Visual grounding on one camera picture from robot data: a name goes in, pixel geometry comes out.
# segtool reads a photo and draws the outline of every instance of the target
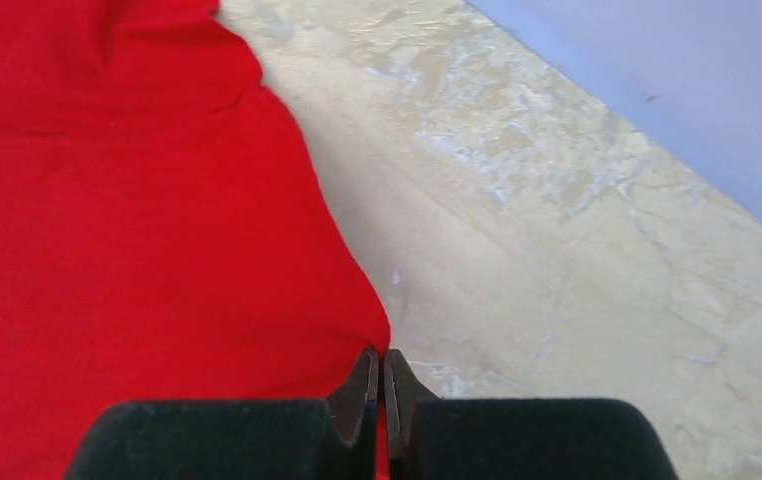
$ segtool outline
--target black foam pad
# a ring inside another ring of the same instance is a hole
[[[616,400],[422,400],[411,478],[675,480],[652,426]]]
[[[130,402],[93,424],[66,478],[345,480],[354,454],[324,400]]]

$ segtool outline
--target red fabric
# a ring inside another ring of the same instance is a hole
[[[390,480],[390,458],[387,448],[387,408],[378,405],[375,430],[375,480]]]
[[[215,7],[0,1],[2,479],[59,477],[112,403],[324,395],[387,346]]]

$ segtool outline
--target beige marble surface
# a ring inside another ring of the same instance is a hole
[[[762,225],[456,0],[224,0],[394,344],[447,396],[639,406],[762,479]]]

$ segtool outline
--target marble floor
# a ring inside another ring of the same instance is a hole
[[[459,0],[223,0],[394,345],[445,396],[607,396],[762,479],[762,224]]]

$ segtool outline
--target wall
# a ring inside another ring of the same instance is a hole
[[[471,0],[762,220],[762,3]]]

